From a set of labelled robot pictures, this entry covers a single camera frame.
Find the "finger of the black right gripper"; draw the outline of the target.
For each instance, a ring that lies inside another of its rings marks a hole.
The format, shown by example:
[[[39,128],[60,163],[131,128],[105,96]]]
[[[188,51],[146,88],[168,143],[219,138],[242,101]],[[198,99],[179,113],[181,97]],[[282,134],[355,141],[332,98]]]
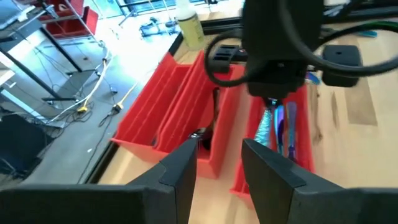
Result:
[[[290,93],[296,92],[301,86],[304,85],[304,81],[299,82],[288,82],[280,84],[277,87],[277,98],[286,98]]]
[[[263,98],[277,98],[277,85],[273,83],[249,82],[248,92],[252,96]]]

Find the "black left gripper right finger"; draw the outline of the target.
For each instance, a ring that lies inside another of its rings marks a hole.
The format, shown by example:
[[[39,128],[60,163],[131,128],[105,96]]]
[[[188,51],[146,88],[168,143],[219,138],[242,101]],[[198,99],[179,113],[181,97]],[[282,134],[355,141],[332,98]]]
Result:
[[[398,224],[398,189],[343,188],[253,139],[242,160],[261,224]]]

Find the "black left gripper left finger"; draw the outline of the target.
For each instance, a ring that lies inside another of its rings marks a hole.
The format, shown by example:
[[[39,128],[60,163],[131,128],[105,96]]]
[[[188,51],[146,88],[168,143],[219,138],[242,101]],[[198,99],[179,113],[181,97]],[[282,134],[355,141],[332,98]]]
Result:
[[[0,224],[188,224],[197,177],[189,139],[125,185],[31,185],[0,190]]]

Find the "spray bottle with yellow label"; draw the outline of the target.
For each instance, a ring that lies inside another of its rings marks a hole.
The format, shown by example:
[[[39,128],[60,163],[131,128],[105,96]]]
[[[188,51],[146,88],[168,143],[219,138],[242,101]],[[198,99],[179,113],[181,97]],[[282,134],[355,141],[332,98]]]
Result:
[[[203,47],[205,35],[198,14],[189,0],[175,0],[176,19],[187,46],[192,50]]]

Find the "red plastic organizer tray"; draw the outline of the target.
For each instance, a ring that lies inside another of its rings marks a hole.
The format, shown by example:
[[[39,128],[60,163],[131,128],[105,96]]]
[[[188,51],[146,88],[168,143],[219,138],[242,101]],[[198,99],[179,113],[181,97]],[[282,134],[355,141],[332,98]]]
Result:
[[[347,22],[358,22],[369,19],[387,19],[398,17],[398,0],[375,0],[363,2],[362,5],[353,9],[347,16],[339,19],[326,19],[326,24],[340,24]],[[220,34],[224,31],[239,28],[240,20],[238,17],[223,17],[219,19],[208,19],[200,21],[205,35]],[[177,61],[178,54],[182,55],[183,36],[178,34],[168,51],[173,58]],[[79,180],[79,184],[97,183],[105,172],[108,164],[112,161],[114,154],[118,151],[120,146],[112,140],[109,140],[108,145],[102,152],[99,160],[93,165],[90,172]]]

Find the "black bulky floor object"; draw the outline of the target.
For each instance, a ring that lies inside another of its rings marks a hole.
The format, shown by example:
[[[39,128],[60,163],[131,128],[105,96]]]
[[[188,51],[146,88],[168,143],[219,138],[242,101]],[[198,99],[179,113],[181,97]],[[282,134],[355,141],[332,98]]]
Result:
[[[53,141],[41,127],[19,115],[0,120],[0,173],[27,175],[41,159],[40,152]]]

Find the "black tripod stand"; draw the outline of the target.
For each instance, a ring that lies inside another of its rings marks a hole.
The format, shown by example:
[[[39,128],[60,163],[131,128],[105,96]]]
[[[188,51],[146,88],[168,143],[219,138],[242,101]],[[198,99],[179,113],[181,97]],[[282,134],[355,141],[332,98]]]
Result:
[[[150,37],[152,35],[172,35],[178,34],[180,28],[176,21],[168,20],[166,22],[160,21],[158,18],[150,17],[149,21],[141,24],[139,32],[142,37]]]

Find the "black desk leg frame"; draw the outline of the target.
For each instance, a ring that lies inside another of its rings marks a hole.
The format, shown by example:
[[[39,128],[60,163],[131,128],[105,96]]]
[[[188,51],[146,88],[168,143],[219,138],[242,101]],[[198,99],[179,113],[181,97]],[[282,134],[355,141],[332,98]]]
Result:
[[[51,97],[42,98],[43,101],[75,101],[76,98],[74,97],[74,95],[82,92],[85,82],[92,75],[92,70],[83,71],[45,27],[41,27],[39,30],[44,34],[44,36],[46,36],[46,38],[48,38],[49,41],[51,41],[55,48],[58,49],[58,51],[63,54],[63,56],[77,69],[76,72],[66,73],[66,75],[69,76],[68,81],[60,87],[59,91],[55,91],[51,86],[48,86],[37,75],[35,75],[20,61],[15,59],[11,54],[7,52],[7,50],[4,50],[1,46],[0,52],[51,95]]]

